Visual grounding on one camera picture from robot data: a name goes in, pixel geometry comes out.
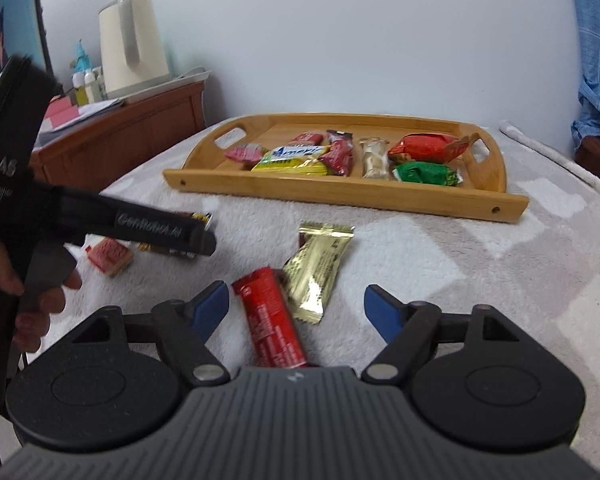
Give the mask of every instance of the white kettle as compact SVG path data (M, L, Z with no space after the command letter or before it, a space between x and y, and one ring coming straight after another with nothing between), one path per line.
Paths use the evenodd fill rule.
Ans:
M151 0L116 0L100 9L99 17L109 99L171 79Z

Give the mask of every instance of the red wrapper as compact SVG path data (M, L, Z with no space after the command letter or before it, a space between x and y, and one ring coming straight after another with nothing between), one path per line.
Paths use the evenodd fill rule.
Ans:
M274 270L271 267L258 269L236 281L232 287L242 298L260 366L306 366L304 350Z
M104 238L95 247L87 246L87 259L100 272L107 276L115 276L123 270L134 257L129 248L113 238Z
M331 143L331 149L318 157L318 160L324 162L331 173L349 176L353 166L353 136L346 132L328 130L327 138Z
M291 139L287 146L318 146L324 139L324 134L320 132L305 132Z
M474 140L474 135L458 139L447 134L411 134L389 150L389 158L396 164L412 160L446 164L462 155Z
M266 152L267 150L259 144L238 144L237 146L232 147L228 152L224 152L224 156L229 160L242 162L247 166L255 166L262 160L262 157Z

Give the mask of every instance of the screen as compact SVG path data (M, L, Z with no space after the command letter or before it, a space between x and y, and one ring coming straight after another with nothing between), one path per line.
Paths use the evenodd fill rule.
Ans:
M35 65L49 68L39 10L39 0L0 0L0 71L12 54L28 56Z

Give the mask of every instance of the small bottle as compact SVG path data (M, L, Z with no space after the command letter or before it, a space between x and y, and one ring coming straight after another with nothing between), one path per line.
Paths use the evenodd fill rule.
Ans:
M72 82L74 83L75 89L75 103L78 106L84 106L89 104L89 98L84 88L84 72L76 72L72 76Z
M102 100L105 101L107 99L107 88L104 86L104 76L97 72L94 73L96 75L96 83L98 83L100 88L100 95L102 96Z
M87 70L84 73L84 88L87 91L87 97L90 103L102 101L102 91L100 85L96 81L96 75L93 70Z

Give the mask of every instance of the tray handle hole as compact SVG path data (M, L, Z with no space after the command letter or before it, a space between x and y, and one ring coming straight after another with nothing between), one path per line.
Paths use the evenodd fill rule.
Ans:
M474 156L475 161L480 164L489 156L489 149L486 144L482 142L482 139L476 140L471 145L471 154Z

